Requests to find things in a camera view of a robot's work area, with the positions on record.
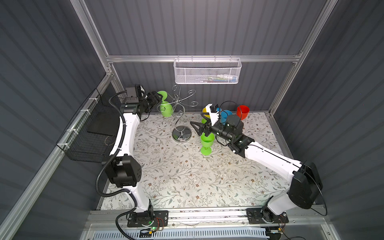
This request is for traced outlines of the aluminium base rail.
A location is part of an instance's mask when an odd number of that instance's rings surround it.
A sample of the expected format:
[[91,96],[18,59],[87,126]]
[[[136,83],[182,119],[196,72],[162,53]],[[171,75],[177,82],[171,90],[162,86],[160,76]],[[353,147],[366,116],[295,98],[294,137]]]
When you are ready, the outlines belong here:
[[[168,215],[161,220],[155,220],[154,225],[167,223],[168,229],[181,228],[218,228],[218,227],[266,227],[277,226],[267,224],[263,220],[250,223],[248,207],[222,208],[184,208],[166,209]],[[84,230],[116,230],[115,219],[123,210],[91,211],[85,223]],[[323,217],[313,210],[291,209],[286,213],[288,226],[324,225],[329,218]]]

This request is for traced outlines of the red wine glass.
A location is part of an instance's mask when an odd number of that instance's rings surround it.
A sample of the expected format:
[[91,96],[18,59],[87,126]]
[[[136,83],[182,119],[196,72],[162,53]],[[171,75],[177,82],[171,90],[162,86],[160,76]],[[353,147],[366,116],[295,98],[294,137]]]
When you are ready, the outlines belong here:
[[249,114],[250,108],[245,105],[240,105],[237,107],[237,116],[243,121]]

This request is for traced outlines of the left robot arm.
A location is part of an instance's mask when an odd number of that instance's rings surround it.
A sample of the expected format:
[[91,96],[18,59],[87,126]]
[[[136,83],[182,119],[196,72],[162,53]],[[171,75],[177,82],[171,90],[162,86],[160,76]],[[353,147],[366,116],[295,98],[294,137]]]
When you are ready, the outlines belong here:
[[[131,221],[143,226],[153,224],[155,213],[140,184],[142,167],[133,157],[134,141],[142,114],[149,114],[161,101],[160,94],[146,93],[141,85],[126,87],[125,91],[116,93],[109,99],[110,105],[119,113],[119,129],[111,155],[103,163],[95,183],[97,193],[104,198],[118,194],[131,197],[134,202],[133,209],[129,213]],[[112,193],[101,191],[99,180],[102,173],[106,173],[110,183],[116,185],[119,190]]]

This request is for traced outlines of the chrome wine glass rack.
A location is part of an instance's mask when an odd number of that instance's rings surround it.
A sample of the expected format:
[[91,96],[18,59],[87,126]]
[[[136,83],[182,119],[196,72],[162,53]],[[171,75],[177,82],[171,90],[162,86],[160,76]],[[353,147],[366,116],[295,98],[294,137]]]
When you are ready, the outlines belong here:
[[191,101],[185,103],[185,100],[195,95],[195,90],[189,90],[186,97],[181,96],[181,87],[174,85],[172,87],[172,93],[168,93],[167,101],[173,106],[173,117],[176,122],[172,130],[172,138],[177,143],[185,143],[192,137],[192,130],[187,126],[187,120],[185,118],[186,107],[194,108],[198,105],[198,102]]

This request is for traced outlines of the yellow wine glass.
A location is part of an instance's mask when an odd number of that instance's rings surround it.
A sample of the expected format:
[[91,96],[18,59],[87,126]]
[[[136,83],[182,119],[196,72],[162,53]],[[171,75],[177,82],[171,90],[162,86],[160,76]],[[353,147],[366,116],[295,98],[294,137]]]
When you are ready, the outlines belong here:
[[204,114],[205,116],[209,116],[209,115],[210,115],[210,114],[208,113],[208,111],[207,111],[206,108],[203,109],[203,114]]

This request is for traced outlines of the blue wine glass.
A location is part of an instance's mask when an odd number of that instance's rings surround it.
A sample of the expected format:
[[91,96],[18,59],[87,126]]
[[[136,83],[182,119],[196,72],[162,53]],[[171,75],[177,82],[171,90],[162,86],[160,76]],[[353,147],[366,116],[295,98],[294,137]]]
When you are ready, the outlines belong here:
[[220,113],[219,115],[219,122],[224,125],[227,121],[228,116],[232,115],[233,113],[229,110],[222,110],[221,108],[217,108],[217,112]]

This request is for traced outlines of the items in white basket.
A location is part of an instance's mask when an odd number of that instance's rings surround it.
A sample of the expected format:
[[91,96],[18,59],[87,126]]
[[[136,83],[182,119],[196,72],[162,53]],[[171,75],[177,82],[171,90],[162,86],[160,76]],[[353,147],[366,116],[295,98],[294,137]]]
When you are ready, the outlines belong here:
[[202,83],[218,83],[218,84],[237,84],[238,76],[235,75],[216,75],[216,76],[203,76],[202,78],[197,78],[197,81]]

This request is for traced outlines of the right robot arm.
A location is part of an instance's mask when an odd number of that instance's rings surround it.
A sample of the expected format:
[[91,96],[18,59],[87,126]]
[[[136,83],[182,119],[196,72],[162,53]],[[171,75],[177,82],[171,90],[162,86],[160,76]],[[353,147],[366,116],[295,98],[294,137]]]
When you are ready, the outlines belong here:
[[243,158],[255,161],[280,175],[290,187],[277,196],[271,196],[257,216],[268,224],[285,223],[288,210],[295,207],[311,209],[323,184],[314,163],[302,163],[269,150],[254,139],[243,134],[244,124],[237,115],[227,117],[225,124],[219,122],[217,113],[205,118],[205,123],[190,122],[199,136],[213,135],[227,141],[230,150]]

